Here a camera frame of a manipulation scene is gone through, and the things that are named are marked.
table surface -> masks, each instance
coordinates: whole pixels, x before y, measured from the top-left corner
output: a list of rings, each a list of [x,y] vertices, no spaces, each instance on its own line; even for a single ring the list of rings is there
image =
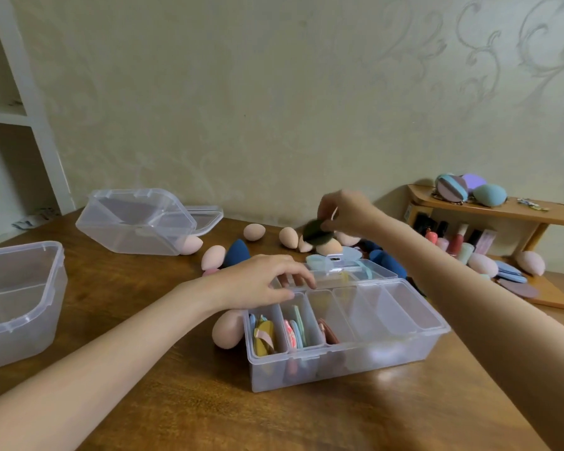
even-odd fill
[[[89,239],[75,228],[78,215],[3,244],[61,242],[69,281],[54,343],[0,367],[0,394],[201,275],[204,251],[229,246],[246,225],[222,220],[192,256],[137,256]],[[278,232],[267,227],[261,241],[249,243],[251,254],[304,260],[279,245]],[[548,275],[564,290],[563,274]],[[542,309],[564,324],[564,311]],[[453,332],[424,362],[255,394],[244,344],[221,350],[211,341],[217,318],[178,341],[80,449],[547,449]]]
[[[485,207],[480,204],[464,203],[462,205],[451,204],[432,197],[434,187],[427,185],[408,185],[407,186],[412,201],[418,205],[434,207],[436,209],[449,209],[458,212],[478,213],[481,215],[501,216],[507,218],[515,218],[518,220],[536,221],[539,223],[548,223],[553,225],[564,226],[564,204],[550,203],[548,201],[531,200],[539,204],[541,207],[548,208],[548,212],[534,210],[524,204],[518,204],[518,198],[509,197],[506,202],[497,207]]]

clear plastic container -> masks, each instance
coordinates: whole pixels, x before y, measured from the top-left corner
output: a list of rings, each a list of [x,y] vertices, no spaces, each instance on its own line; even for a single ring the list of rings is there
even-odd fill
[[[96,190],[75,226],[116,253],[174,256],[188,235],[208,233],[224,216],[216,206],[191,209],[158,188]]]
[[[245,312],[254,392],[420,361],[439,336],[451,330],[406,280],[370,260],[329,258],[326,271],[314,272],[317,290],[295,286],[293,300]],[[295,319],[294,305],[305,328],[308,345],[303,349],[291,348],[284,332],[283,320]],[[258,357],[254,353],[249,313],[274,321],[276,354]],[[325,342],[318,319],[326,322],[339,343]]]
[[[54,340],[67,286],[64,260],[58,242],[0,248],[0,366]]]

wallpaper swirl pattern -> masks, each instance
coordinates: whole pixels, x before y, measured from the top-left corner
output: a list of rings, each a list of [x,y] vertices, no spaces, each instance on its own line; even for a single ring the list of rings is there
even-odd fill
[[[79,206],[162,187],[301,224],[352,187],[400,215],[447,171],[564,203],[564,0],[13,4]],[[540,252],[564,271],[564,228]]]

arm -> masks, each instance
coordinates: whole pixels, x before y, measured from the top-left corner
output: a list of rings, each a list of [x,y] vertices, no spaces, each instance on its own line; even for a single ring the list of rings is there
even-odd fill
[[[483,279],[356,192],[322,199],[322,224],[387,250],[433,300],[470,352],[554,449],[564,449],[564,326]]]
[[[0,450],[72,450],[166,351],[194,326],[227,308],[293,298],[274,277],[315,288],[290,256],[256,256],[181,284],[143,311],[0,397]]]

